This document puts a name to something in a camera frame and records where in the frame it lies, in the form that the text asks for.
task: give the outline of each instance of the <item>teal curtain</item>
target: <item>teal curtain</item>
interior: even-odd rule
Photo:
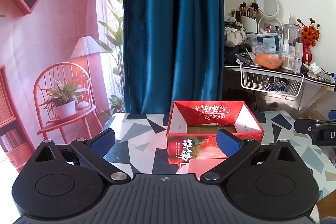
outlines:
[[[224,0],[124,0],[124,10],[126,112],[221,99]]]

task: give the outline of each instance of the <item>strawberry box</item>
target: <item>strawberry box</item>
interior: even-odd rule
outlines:
[[[190,159],[226,159],[216,133],[224,128],[238,138],[259,142],[264,130],[244,102],[174,101],[167,127],[170,164]]]

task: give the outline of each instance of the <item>chair backrest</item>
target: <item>chair backrest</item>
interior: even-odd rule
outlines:
[[[46,90],[57,86],[55,80],[59,80],[61,83],[77,82],[83,88],[88,89],[87,92],[83,92],[83,97],[78,98],[78,102],[86,101],[92,105],[95,103],[90,77],[81,66],[68,62],[52,65],[40,74],[34,85],[34,102],[41,128],[47,121],[56,117],[54,109],[48,112],[46,107],[42,106],[50,98]]]

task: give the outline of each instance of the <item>under-shelf basket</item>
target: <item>under-shelf basket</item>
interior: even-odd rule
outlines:
[[[273,76],[288,80],[289,83],[287,86],[287,92],[264,90],[267,78]],[[289,97],[297,97],[302,87],[304,75],[300,74],[298,76],[291,76],[279,72],[266,72],[266,71],[260,71],[259,73],[256,73],[243,70],[243,68],[240,67],[240,78],[241,78],[241,86],[244,89],[256,90],[265,93],[279,94]]]

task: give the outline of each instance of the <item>red vase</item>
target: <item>red vase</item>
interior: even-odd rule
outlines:
[[[308,65],[310,64],[312,59],[311,51],[310,51],[310,46],[303,44],[303,53],[302,53],[302,63],[308,62]]]

